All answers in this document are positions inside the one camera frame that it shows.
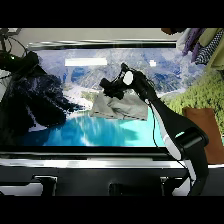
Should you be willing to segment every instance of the white wall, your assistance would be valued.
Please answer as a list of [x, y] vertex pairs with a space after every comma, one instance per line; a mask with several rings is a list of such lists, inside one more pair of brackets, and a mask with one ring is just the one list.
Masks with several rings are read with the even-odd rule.
[[[109, 40], [109, 39], [173, 39], [181, 34], [167, 35], [161, 28], [22, 28], [18, 39], [22, 44], [42, 41]], [[21, 56], [23, 49], [13, 44], [12, 53]]]

